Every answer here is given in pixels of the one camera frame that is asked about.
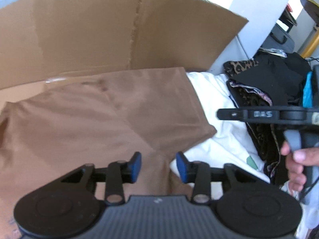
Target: white logo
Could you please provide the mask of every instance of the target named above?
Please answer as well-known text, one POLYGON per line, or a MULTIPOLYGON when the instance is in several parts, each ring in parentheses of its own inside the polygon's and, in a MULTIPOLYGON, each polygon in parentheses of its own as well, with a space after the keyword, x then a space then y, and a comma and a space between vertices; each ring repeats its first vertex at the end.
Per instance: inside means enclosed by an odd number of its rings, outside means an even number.
POLYGON ((264 112, 264 111, 255 111, 254 112, 254 117, 255 118, 271 118, 272 117, 272 112, 264 112))

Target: white cloth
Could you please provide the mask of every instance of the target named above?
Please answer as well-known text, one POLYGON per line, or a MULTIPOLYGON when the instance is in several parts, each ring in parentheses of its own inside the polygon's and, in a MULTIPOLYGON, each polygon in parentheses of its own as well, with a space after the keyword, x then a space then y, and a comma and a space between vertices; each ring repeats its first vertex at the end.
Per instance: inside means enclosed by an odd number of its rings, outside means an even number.
MULTIPOLYGON (((219 120, 216 117, 218 109, 234 108, 226 86, 227 76, 215 76, 208 72, 191 72, 187 76, 194 86, 208 122, 217 130, 212 138, 185 152, 188 160, 207 162, 211 167, 219 168, 226 163, 235 164, 270 182, 263 173, 264 163, 258 156, 245 123, 219 120)), ((179 175, 176 160, 171 162, 170 167, 179 175)), ((221 183, 212 183, 211 188, 213 199, 219 199, 223 195, 221 183)))

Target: leopard print fabric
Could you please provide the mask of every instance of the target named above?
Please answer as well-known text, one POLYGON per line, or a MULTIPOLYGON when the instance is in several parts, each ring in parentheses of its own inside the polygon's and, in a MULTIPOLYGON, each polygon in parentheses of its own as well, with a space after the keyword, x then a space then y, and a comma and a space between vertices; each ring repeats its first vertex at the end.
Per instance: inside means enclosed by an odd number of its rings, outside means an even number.
POLYGON ((254 59, 246 61, 228 61, 224 63, 224 70, 228 74, 228 76, 232 77, 258 65, 259 62, 254 59))

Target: cardboard box flap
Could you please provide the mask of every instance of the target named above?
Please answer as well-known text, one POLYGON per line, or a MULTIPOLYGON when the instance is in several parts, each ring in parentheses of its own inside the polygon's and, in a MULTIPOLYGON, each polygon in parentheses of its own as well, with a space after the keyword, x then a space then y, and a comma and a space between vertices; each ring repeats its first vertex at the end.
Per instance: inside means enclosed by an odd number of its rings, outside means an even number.
POLYGON ((19 0, 0 10, 0 89, 126 69, 205 71, 246 23, 204 0, 19 0))

